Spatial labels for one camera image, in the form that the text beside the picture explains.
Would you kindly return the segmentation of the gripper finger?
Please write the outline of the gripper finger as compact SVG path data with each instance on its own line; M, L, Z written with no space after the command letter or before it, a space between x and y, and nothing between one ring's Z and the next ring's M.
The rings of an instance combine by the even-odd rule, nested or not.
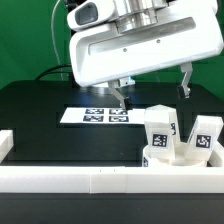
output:
M111 91L111 93L119 100L121 107L124 110L130 110L131 109L131 98L128 96L125 96L120 91L120 81L119 80L113 80L108 82L108 87Z
M180 99L187 99L190 96L190 88L188 87L193 67L191 63L185 63L180 66L181 72L184 74L182 82L177 86Z

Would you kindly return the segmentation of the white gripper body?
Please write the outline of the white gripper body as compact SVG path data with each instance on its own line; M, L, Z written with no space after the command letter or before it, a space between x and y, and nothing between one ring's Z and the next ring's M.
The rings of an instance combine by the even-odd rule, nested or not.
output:
M115 4L114 17L70 39L76 82L92 86L221 53L216 4Z

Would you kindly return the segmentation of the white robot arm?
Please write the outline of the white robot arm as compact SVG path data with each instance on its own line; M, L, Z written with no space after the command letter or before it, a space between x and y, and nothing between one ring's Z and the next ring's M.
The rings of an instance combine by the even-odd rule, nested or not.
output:
M122 78L180 66L178 89L187 98L192 63L224 49L217 11L217 0L86 0L67 16L75 81L106 83L129 110Z

